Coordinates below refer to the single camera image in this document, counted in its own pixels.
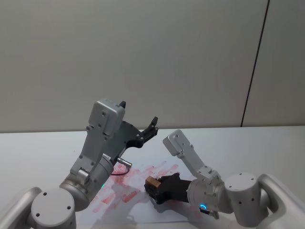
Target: gray wall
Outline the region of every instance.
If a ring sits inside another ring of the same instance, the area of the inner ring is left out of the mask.
[[[144,127],[239,126],[266,0],[2,0],[0,132],[79,130],[127,101]]]
[[[243,126],[305,125],[305,1],[270,2]]]

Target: white table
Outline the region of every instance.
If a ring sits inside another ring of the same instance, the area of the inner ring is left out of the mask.
[[[168,154],[162,140],[172,129],[160,130],[142,149],[128,149],[128,155]],[[246,171],[278,177],[305,202],[305,126],[183,129],[200,158],[223,179]],[[0,134],[0,207],[16,192],[31,186],[42,190],[57,187],[68,175],[79,155],[86,132]],[[237,228],[233,215],[222,216],[226,228]],[[207,217],[203,228],[213,228]],[[138,224],[137,228],[195,228],[189,223]],[[100,228],[81,226],[78,228]],[[122,228],[121,225],[111,228]]]

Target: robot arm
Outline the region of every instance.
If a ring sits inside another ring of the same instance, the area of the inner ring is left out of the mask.
[[[60,188],[42,190],[33,187],[19,193],[0,212],[1,229],[75,229],[75,212],[88,207],[129,147],[141,148],[157,135],[158,118],[139,131],[123,121],[125,102],[97,101],[92,109],[87,137],[70,173]]]
[[[168,199],[189,202],[216,219],[219,211],[234,212],[237,222],[244,227],[304,228],[305,205],[275,177],[264,174],[256,179],[251,174],[239,173],[223,182],[216,171],[201,161],[181,130],[167,136],[163,143],[197,179],[189,181],[187,191],[182,192],[179,174],[158,180],[147,178],[145,189],[157,204]]]

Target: white paper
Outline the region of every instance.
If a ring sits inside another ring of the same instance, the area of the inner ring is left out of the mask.
[[[80,224],[198,222],[202,220],[203,214],[199,212],[199,209],[191,207],[188,203],[167,201],[162,205],[156,205],[145,192],[144,183],[148,176],[161,177],[179,172],[181,179],[193,180],[194,177],[181,160],[174,159],[171,155],[128,159],[133,163],[130,172],[124,176],[111,176],[107,180],[88,208],[81,213]],[[125,169],[119,164],[114,173],[121,173]]]

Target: wooden block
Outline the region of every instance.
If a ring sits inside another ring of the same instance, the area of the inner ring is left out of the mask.
[[[157,179],[149,176],[145,179],[145,184],[147,185],[152,185],[152,186],[155,186],[155,187],[159,187],[159,185],[161,184],[161,182],[159,182]]]

